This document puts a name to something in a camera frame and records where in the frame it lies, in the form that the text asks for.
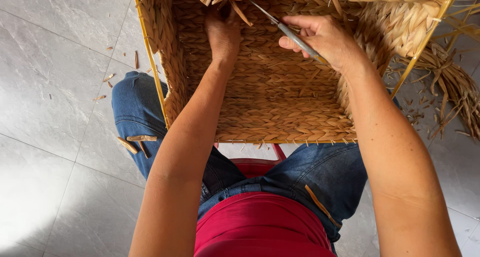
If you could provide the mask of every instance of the yellow metal frame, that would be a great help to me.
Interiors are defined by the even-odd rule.
[[[425,35],[425,38],[423,38],[422,42],[420,43],[420,46],[419,46],[419,49],[418,49],[417,53],[414,55],[411,62],[406,67],[405,72],[400,77],[399,82],[397,83],[397,85],[395,86],[395,89],[392,92],[392,98],[398,92],[398,90],[399,90],[400,86],[402,85],[403,81],[405,81],[406,77],[408,76],[411,69],[413,68],[413,65],[417,62],[417,59],[419,58],[423,49],[427,45],[430,37],[432,36],[432,33],[434,32],[435,28],[437,27],[437,25],[439,23],[439,20],[441,20],[444,17],[445,12],[450,7],[450,5],[453,3],[453,1],[454,0],[444,0],[443,4],[440,7],[440,12],[437,16],[437,20],[433,21],[433,24],[432,24],[431,28],[429,29],[429,31]],[[144,21],[141,18],[142,13],[141,13],[140,7],[137,7],[137,11],[138,11],[139,19],[140,19],[140,25],[141,25],[141,31],[142,31],[142,34],[143,34],[143,40],[145,42],[145,48],[147,50],[148,59],[150,61],[150,65],[151,65],[152,71],[153,71],[153,76],[154,76],[154,79],[155,79],[155,86],[156,86],[156,90],[157,90],[157,93],[158,93],[158,98],[160,100],[160,105],[162,107],[163,117],[165,118],[165,125],[166,125],[166,128],[168,130],[170,128],[170,125],[169,125],[168,119],[167,119],[165,99],[163,98],[163,91],[162,91],[162,87],[160,85],[159,73],[157,71],[157,66],[155,64],[155,60],[154,60],[154,57],[153,57],[154,54],[152,52],[152,49],[150,48],[150,44],[148,43],[147,31],[145,29]],[[250,144],[251,143],[271,143],[271,144],[288,143],[286,140],[268,140],[268,141],[264,141],[264,140],[259,140],[259,141],[232,140],[232,141],[217,141],[217,142],[220,142],[220,143],[250,143]],[[330,142],[333,143],[333,142],[355,142],[355,141],[354,140],[343,139],[343,140],[331,140],[331,141],[318,141],[318,142],[313,142],[311,144],[330,143]],[[294,144],[302,144],[302,143],[309,144],[307,140],[305,140],[305,141],[293,141],[292,143],[294,143]]]

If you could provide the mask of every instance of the person's right hand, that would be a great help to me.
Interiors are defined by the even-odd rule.
[[[331,15],[286,15],[281,21],[287,25],[301,27],[298,37],[324,57],[334,70],[342,74],[354,70],[367,58],[355,40]],[[305,58],[309,57],[307,52],[287,36],[280,38],[278,44],[295,52],[302,51]]]

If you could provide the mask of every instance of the hand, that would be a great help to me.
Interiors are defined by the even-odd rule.
[[[212,59],[226,60],[233,66],[240,47],[240,17],[235,10],[229,5],[220,10],[216,5],[208,7],[204,26],[212,48]]]
[[[367,58],[355,40],[330,15],[287,15],[281,18],[281,21],[301,27],[298,37],[342,74],[355,70],[359,63],[363,63]],[[305,58],[310,56],[287,36],[280,38],[278,44],[295,52],[302,51]]]

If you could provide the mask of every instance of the woven basket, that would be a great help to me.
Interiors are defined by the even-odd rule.
[[[167,128],[211,62],[205,5],[226,0],[136,0],[150,63],[159,52],[168,85],[159,91]],[[246,1],[229,0],[246,21],[220,111],[220,142],[334,142],[357,136],[346,82],[330,65],[278,45],[283,33]],[[392,56],[413,57],[407,76],[452,0],[254,0],[276,17],[332,15],[383,75]],[[398,90],[403,79],[397,84]]]

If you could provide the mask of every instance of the scissor blade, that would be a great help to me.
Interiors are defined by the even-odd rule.
[[[257,8],[259,8],[264,14],[266,14],[268,16],[268,18],[270,18],[270,20],[276,22],[277,24],[279,23],[279,21],[277,19],[275,19],[275,17],[271,16],[269,13],[267,13],[266,10],[262,9],[262,7],[260,7],[259,5],[257,5],[257,3],[255,3],[253,0],[249,0],[253,5],[257,6]]]

